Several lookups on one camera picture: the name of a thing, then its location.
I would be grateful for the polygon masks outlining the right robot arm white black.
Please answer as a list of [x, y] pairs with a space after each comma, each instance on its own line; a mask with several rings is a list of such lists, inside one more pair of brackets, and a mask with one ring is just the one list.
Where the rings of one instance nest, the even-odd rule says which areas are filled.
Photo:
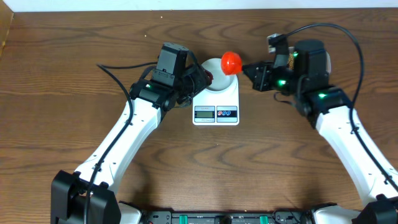
[[257, 91], [292, 95], [290, 102], [316, 129], [343, 163], [364, 208], [335, 203], [301, 214], [299, 223], [397, 223], [397, 170], [383, 156], [341, 88], [329, 83], [330, 58], [320, 40], [273, 45], [274, 61], [243, 66]]

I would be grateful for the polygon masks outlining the orange measuring scoop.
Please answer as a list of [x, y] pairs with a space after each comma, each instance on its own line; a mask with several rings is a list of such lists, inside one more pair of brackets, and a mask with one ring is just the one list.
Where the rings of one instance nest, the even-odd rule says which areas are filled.
[[242, 59], [235, 52], [225, 52], [221, 58], [221, 69], [225, 75], [236, 75], [242, 71]]

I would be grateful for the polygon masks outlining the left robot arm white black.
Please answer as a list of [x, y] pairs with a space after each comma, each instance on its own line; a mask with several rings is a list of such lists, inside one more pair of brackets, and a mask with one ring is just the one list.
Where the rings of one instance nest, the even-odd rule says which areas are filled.
[[98, 148], [73, 173], [58, 172], [51, 184], [51, 223], [139, 223], [142, 212], [116, 200], [124, 173], [142, 143], [172, 108], [188, 106], [211, 85], [213, 75], [198, 63], [172, 72], [158, 64], [129, 90], [126, 106]]

